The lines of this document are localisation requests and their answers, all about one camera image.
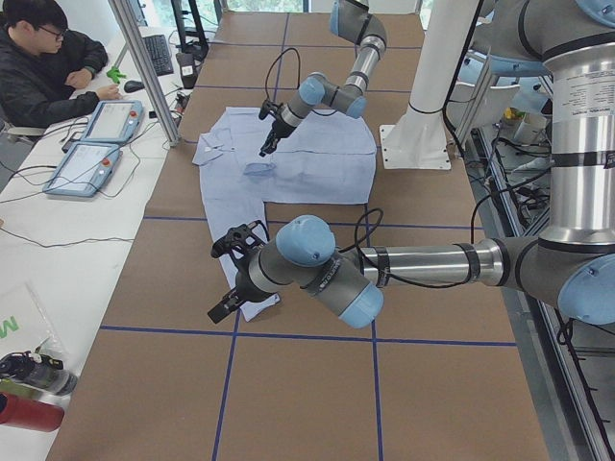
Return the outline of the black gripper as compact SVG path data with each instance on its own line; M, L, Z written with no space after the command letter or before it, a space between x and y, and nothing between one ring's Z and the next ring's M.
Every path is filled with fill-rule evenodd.
M222 322L245 303L264 302L282 289L262 271L258 258L242 258L236 267L235 287L208 311L214 323Z
M263 158L266 155L273 154L277 150L279 140L290 137L298 126L299 119L293 114L276 114L271 126L271 132L266 137L258 154Z

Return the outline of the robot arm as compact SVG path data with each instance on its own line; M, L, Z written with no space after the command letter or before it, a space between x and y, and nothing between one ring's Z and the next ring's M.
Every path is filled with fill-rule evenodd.
M357 1L337 1L332 32L359 48L349 80L305 78L292 98L226 109L194 158L230 290L209 311L256 317L288 286L353 328L381 312L383 289L507 287L592 325L614 320L614 5L610 1L439 1L406 109L383 134L364 123L366 89L389 38ZM549 218L534 236L446 244L387 236L346 248L333 228L384 206L394 225L459 224L473 193L446 145L460 58L480 36L491 61L552 81Z
M274 121L259 154L274 153L280 140L288 138L318 105L358 119L366 108L365 93L370 77L385 54L387 34L381 21L369 11L367 1L340 0L332 4L330 31L358 47L357 57L343 85L332 83L323 73L310 73L286 103L265 99L258 118Z

